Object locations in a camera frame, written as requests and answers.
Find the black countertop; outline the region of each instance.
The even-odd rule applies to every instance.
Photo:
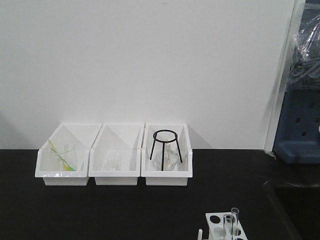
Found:
[[[259,150],[193,151],[187,186],[45,186],[37,150],[0,150],[0,240],[208,239],[205,213],[240,209],[249,240],[290,235],[264,183],[320,184],[319,166],[282,163]]]

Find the clear plastic bag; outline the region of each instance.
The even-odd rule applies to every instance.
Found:
[[[320,4],[306,4],[286,90],[320,90]]]

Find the sink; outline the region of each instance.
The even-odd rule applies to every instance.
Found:
[[[268,181],[264,186],[292,240],[319,239],[320,185]]]

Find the metal ring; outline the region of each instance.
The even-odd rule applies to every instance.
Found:
[[[168,140],[168,141],[162,141],[162,140],[157,139],[157,134],[158,134],[158,133],[161,133],[161,132],[169,132],[169,133],[174,134],[174,139]],[[153,139],[156,140],[156,141],[159,142],[159,143],[168,144],[168,143],[172,143],[172,142],[174,142],[174,141],[177,141],[177,140],[178,140],[178,134],[177,134],[176,132],[172,131],[172,130],[162,129],[162,130],[156,131],[156,132],[153,134]]]

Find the glassware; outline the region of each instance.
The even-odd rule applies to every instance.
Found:
[[[232,235],[238,236],[238,222],[239,222],[239,209],[236,207],[231,208],[231,215],[234,218],[234,223],[233,223],[233,231]]]
[[[164,149],[164,162],[163,162],[163,170],[164,171],[173,171],[178,162],[178,153],[176,151],[171,150],[171,145],[165,145]],[[161,171],[162,165],[162,151],[158,151],[155,155],[154,161],[155,167],[158,171]]]
[[[61,171],[76,171],[78,162],[76,156],[76,144],[73,141],[55,142],[49,140],[52,153],[61,162]]]
[[[120,153],[110,153],[107,157],[107,171],[120,171],[121,170],[121,159]]]
[[[231,214],[223,215],[223,240],[233,240],[234,217]]]

